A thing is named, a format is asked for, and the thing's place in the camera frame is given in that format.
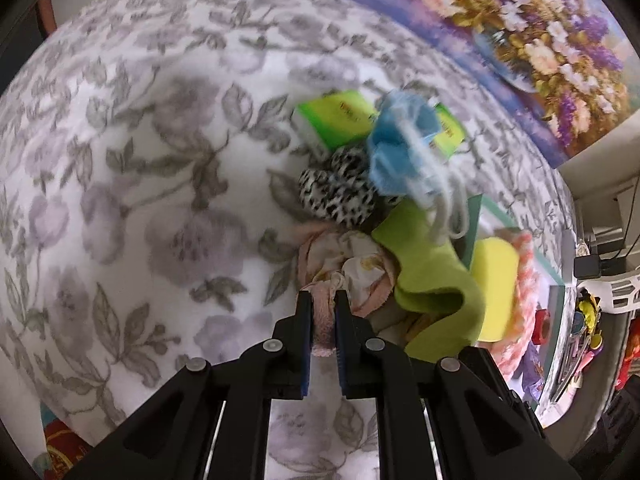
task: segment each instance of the purple package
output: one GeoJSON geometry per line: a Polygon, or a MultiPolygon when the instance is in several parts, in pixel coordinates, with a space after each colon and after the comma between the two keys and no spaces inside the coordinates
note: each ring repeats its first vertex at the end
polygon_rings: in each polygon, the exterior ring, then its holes
{"type": "Polygon", "coordinates": [[[542,388],[545,387],[545,376],[540,364],[538,348],[532,341],[529,341],[529,346],[520,361],[516,375],[520,372],[522,372],[522,389],[525,396],[531,396],[536,402],[539,402],[542,388]]]}

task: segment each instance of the green cloth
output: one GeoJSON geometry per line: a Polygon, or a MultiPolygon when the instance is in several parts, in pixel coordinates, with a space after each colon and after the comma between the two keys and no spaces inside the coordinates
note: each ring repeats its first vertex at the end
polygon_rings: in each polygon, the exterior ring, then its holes
{"type": "Polygon", "coordinates": [[[435,245],[429,228],[423,209],[405,199],[372,237],[400,263],[394,291],[398,304],[411,312],[445,316],[405,349],[411,357],[435,363],[475,344],[484,321],[484,297],[451,243],[435,245]]]}

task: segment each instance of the metal rivet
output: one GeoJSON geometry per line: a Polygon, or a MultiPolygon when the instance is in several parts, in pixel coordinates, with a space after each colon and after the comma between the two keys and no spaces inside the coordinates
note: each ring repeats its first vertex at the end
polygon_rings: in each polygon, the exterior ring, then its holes
{"type": "Polygon", "coordinates": [[[282,341],[279,339],[267,339],[267,341],[262,343],[262,348],[267,352],[277,352],[281,350],[283,346],[282,341]]]}
{"type": "Polygon", "coordinates": [[[364,346],[373,352],[380,352],[385,347],[385,342],[378,337],[372,337],[371,339],[367,339],[364,346]]]}
{"type": "Polygon", "coordinates": [[[460,370],[460,361],[458,361],[455,357],[445,357],[442,361],[440,361],[440,366],[447,372],[457,372],[458,370],[460,370]]]}
{"type": "Polygon", "coordinates": [[[187,370],[190,372],[201,372],[206,366],[207,360],[202,357],[192,357],[187,361],[187,370]]]}

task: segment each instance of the blue face mask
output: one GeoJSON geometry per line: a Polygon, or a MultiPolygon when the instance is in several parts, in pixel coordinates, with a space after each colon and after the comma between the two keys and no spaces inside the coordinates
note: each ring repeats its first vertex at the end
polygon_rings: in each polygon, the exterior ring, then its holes
{"type": "Polygon", "coordinates": [[[385,196],[410,196],[424,209],[435,208],[433,234],[460,238],[468,229],[466,191],[459,176],[431,147],[441,132],[434,109],[418,94],[390,92],[380,116],[367,137],[369,179],[385,196]],[[459,217],[459,229],[449,228],[450,218],[459,217]]]}

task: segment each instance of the floral bedsheet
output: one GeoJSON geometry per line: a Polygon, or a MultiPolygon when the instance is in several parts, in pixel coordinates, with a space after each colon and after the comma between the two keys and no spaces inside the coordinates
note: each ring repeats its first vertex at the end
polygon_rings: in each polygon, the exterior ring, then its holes
{"type": "MultiPolygon", "coordinates": [[[[298,102],[334,89],[441,101],[452,159],[558,268],[568,191],[450,59],[349,0],[95,0],[0,100],[0,348],[91,444],[192,356],[216,364],[292,313],[298,102]]],[[[268,479],[376,477],[372,401],[335,360],[276,402],[268,479]]]]}

